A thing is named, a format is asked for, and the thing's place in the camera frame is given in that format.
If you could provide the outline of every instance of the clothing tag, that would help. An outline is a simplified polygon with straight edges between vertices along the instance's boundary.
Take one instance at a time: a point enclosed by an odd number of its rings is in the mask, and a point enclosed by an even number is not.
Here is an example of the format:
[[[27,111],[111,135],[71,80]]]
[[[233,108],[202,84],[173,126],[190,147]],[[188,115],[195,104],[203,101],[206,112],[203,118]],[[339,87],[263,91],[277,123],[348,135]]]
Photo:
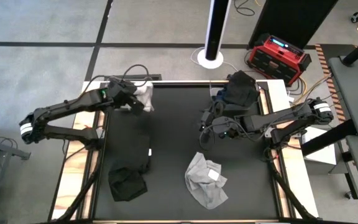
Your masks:
[[[219,178],[219,174],[215,170],[210,169],[209,173],[208,173],[208,177],[210,177],[211,179],[217,181],[218,178]]]

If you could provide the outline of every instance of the black tablecloth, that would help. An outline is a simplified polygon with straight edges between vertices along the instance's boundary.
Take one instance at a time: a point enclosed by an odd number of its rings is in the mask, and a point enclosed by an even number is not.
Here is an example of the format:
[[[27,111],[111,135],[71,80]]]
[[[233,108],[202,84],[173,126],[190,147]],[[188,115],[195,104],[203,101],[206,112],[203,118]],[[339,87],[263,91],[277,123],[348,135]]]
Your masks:
[[[208,88],[155,88],[155,111],[140,117],[109,115],[95,218],[105,220],[233,220],[278,217],[272,178],[260,161],[264,142],[219,139],[210,151],[198,145],[200,110],[210,104]],[[255,105],[250,114],[259,113]],[[130,202],[115,202],[107,175],[113,160],[138,160],[134,149],[152,148],[151,169],[144,174],[148,192]],[[196,152],[222,164],[229,197],[213,210],[202,207],[185,185],[185,171]]]

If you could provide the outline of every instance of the black fabric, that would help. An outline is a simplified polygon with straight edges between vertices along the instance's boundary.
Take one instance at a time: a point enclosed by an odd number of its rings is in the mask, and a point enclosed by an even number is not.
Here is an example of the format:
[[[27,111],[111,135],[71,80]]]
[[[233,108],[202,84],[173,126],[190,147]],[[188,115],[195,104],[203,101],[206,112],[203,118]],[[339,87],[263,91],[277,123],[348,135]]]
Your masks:
[[[108,120],[101,178],[94,211],[98,220],[257,220],[277,219],[272,177],[267,164],[260,161],[263,141],[219,139],[209,151],[200,149],[200,110],[211,104],[209,87],[154,88],[155,111],[146,117],[128,119],[115,112]],[[258,114],[254,104],[247,114]],[[108,172],[112,162],[122,155],[143,164],[140,154],[123,142],[142,141],[143,123],[150,123],[151,168],[143,174],[147,193],[130,202],[115,202],[110,191]],[[214,210],[202,207],[187,190],[185,172],[196,152],[221,164],[228,179],[224,191],[229,197]]]
[[[110,190],[116,202],[128,202],[147,192],[146,183],[140,172],[127,166],[125,162],[117,161],[109,172]]]
[[[259,97],[255,83],[255,79],[243,71],[236,72],[230,76],[229,83],[224,87],[223,100],[226,103],[250,107]]]

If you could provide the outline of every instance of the white base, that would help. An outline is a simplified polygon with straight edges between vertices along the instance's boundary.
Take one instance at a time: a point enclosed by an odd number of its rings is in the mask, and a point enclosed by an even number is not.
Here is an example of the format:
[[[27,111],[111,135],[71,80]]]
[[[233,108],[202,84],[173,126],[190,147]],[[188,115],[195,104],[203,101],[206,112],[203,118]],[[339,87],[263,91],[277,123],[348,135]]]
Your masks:
[[[208,60],[205,58],[205,49],[201,50],[197,55],[198,63],[208,69],[218,68],[223,64],[223,54],[218,52],[218,56],[215,60]]]

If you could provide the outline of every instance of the floor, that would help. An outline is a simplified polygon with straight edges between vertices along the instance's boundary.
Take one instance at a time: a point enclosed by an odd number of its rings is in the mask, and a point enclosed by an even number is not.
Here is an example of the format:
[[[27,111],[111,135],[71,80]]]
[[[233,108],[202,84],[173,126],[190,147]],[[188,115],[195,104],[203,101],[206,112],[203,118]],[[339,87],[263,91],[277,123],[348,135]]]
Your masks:
[[[146,65],[151,73],[162,74],[164,80],[222,79],[234,72],[228,64],[205,70],[192,63],[190,55],[194,49],[99,49],[92,45],[96,41],[202,44],[209,0],[114,0],[106,29],[100,33],[107,2],[0,0],[0,136],[16,139],[22,150],[32,153],[28,161],[15,158],[11,161],[0,189],[0,220],[35,223],[47,219],[62,165],[63,141],[25,145],[20,141],[18,123],[35,108],[78,96],[87,75],[88,79],[100,74],[120,75],[135,63]],[[255,16],[244,17],[232,6],[223,39],[225,44],[248,43],[261,7],[254,1],[246,6],[255,11]],[[357,45],[358,24],[349,22],[349,16],[355,11],[358,11],[358,1],[339,0],[309,44]],[[52,44],[12,47],[18,44],[5,42]],[[90,44],[53,47],[55,42]],[[222,53],[225,61],[237,69],[250,70],[244,64],[246,50],[222,49]],[[316,51],[308,50],[308,53],[313,62],[302,77],[312,85],[323,76],[323,71]],[[140,69],[131,72],[143,73]],[[255,72],[248,74],[256,79],[264,78]],[[322,98],[328,95],[325,84],[311,94]],[[54,124],[70,127],[73,117],[56,120]],[[349,190],[343,175],[310,176],[310,181],[322,218],[358,222],[358,200],[348,201],[342,196]]]

